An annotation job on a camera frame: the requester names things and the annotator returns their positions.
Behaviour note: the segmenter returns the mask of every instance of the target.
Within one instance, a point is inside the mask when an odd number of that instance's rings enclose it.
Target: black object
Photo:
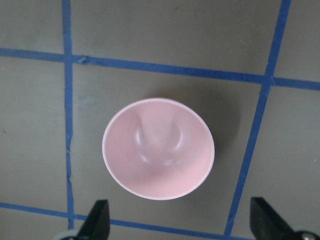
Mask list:
[[[93,205],[77,236],[61,240],[107,240],[110,233],[108,200],[97,200]]]
[[[251,198],[250,229],[256,240],[320,240],[312,232],[295,232],[262,197]]]

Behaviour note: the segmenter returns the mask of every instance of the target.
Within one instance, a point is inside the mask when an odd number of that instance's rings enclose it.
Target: bowl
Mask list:
[[[124,107],[111,119],[102,154],[124,189],[146,199],[171,200],[204,182],[215,146],[208,126],[192,109],[171,99],[149,98]]]

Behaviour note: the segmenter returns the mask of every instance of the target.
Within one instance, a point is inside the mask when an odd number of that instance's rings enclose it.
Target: pink bowl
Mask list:
[[[201,185],[213,166],[215,146],[209,128],[189,107],[150,98],[111,119],[102,154],[123,188],[146,199],[169,200]]]

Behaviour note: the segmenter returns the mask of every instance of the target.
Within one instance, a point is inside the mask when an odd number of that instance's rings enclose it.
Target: bowl rim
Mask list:
[[[189,113],[191,113],[194,117],[196,117],[198,119],[198,121],[201,123],[201,125],[205,128],[210,141],[211,141],[211,160],[210,160],[210,166],[207,169],[207,172],[203,175],[202,179],[200,181],[198,181],[193,187],[191,187],[188,191],[185,191],[183,193],[179,193],[176,195],[172,195],[172,196],[166,196],[166,197],[152,197],[152,196],[148,196],[148,195],[144,195],[141,194],[139,192],[136,192],[132,189],[130,189],[129,187],[127,187],[126,185],[124,185],[113,173],[113,171],[111,170],[109,164],[108,164],[108,160],[107,160],[107,155],[106,155],[106,150],[105,150],[105,146],[106,146],[106,139],[107,139],[107,135],[109,132],[109,129],[112,127],[113,123],[115,122],[115,120],[125,111],[127,111],[128,109],[137,106],[137,105],[141,105],[144,103],[150,103],[150,102],[164,102],[164,103],[169,103],[169,104],[173,104],[178,106],[179,108],[183,108],[185,110],[187,110]],[[123,187],[125,190],[127,190],[128,192],[139,196],[141,198],[144,199],[150,199],[150,200],[173,200],[173,199],[177,199],[180,197],[183,197],[185,195],[188,195],[189,193],[193,192],[195,189],[197,189],[208,177],[209,173],[212,170],[213,164],[214,164],[214,160],[215,160],[215,143],[214,143],[214,139],[213,136],[211,134],[211,131],[209,129],[209,127],[207,126],[207,124],[205,123],[205,121],[194,111],[192,110],[190,107],[184,105],[183,103],[176,101],[176,100],[172,100],[169,98],[164,98],[164,97],[153,97],[153,98],[145,98],[145,99],[141,99],[135,102],[130,103],[129,105],[123,107],[121,110],[119,110],[109,121],[109,123],[107,124],[103,137],[102,137],[102,156],[103,156],[103,160],[104,163],[106,165],[106,168],[108,169],[109,173],[111,174],[111,176],[113,177],[113,179],[121,186]]]

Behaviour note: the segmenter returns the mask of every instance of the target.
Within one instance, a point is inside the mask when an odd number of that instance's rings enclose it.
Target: metal bolt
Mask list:
[[[316,240],[316,237],[313,236],[311,233],[308,232],[304,232],[301,237],[303,238],[303,240]]]

